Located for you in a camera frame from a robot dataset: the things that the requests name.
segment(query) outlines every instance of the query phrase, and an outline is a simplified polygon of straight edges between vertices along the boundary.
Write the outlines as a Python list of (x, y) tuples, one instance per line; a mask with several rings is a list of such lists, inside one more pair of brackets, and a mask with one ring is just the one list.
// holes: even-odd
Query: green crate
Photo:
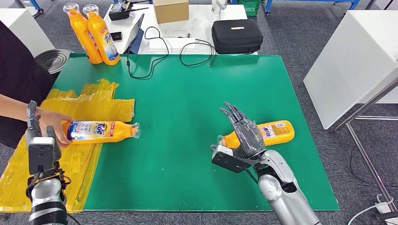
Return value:
[(238, 0), (237, 3), (245, 7), (246, 15), (257, 16), (261, 0)]

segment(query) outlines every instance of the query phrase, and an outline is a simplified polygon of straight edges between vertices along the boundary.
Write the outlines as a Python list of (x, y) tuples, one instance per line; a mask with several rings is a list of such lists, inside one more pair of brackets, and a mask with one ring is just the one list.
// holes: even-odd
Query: human hand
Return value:
[(40, 115), (40, 129), (42, 134), (46, 134), (46, 129), (48, 126), (52, 126), (57, 136), (58, 146), (60, 148), (66, 148), (70, 144), (62, 129), (62, 120), (73, 121), (73, 119), (67, 115), (61, 114), (59, 112), (54, 112), (51, 110), (37, 108), (36, 114)]

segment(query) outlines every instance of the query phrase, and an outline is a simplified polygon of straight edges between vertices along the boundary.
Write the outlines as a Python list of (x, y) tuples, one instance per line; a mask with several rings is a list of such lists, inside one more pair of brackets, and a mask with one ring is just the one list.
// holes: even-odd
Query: white table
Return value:
[(44, 31), (26, 8), (0, 8), (2, 21), (29, 49), (33, 57), (54, 49)]
[[(130, 16), (128, 19), (111, 21), (108, 13), (104, 17), (104, 20), (108, 26), (110, 32), (122, 32), (122, 41), (116, 41), (115, 45), (119, 53), (124, 52), (127, 46), (128, 36), (130, 31), (140, 16), (145, 13), (144, 19), (142, 21), (141, 29), (145, 30), (154, 26), (158, 28), (161, 32), (161, 37), (168, 36), (169, 34), (178, 33), (178, 30), (186, 30), (186, 32), (191, 34), (192, 38), (198, 38), (208, 41), (211, 45), (213, 40), (211, 37), (211, 27), (213, 25), (213, 15), (211, 14), (211, 5), (189, 5), (189, 20), (163, 23), (158, 25), (156, 21), (155, 11), (152, 4), (135, 4), (134, 9), (146, 8), (144, 10), (136, 11), (135, 17)], [(247, 19), (245, 8), (243, 5), (228, 5), (222, 14), (222, 20), (239, 20)], [(155, 29), (149, 29), (146, 34), (148, 38), (157, 37), (158, 33)], [(195, 49), (184, 50), (184, 54), (210, 54), (210, 48), (205, 45), (195, 45), (191, 46)], [(139, 48), (139, 54), (164, 54), (166, 49), (154, 50), (149, 48), (149, 40), (142, 38), (142, 42)], [(173, 49), (170, 54), (179, 54), (180, 49)]]
[[(324, 129), (398, 77), (397, 21), (398, 11), (347, 11), (304, 78)], [(398, 89), (378, 103), (398, 103)]]

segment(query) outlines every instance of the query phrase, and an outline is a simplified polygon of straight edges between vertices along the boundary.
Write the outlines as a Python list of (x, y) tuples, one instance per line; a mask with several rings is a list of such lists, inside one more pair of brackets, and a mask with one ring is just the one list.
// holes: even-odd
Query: smartphone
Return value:
[(114, 41), (120, 41), (122, 39), (122, 33), (121, 32), (114, 32), (111, 33), (112, 39)]

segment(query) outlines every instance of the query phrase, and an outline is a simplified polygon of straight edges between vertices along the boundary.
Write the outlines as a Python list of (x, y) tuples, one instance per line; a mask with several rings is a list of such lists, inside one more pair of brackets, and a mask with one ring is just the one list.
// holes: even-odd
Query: cardboard box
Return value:
[(153, 0), (158, 23), (189, 20), (188, 0)]

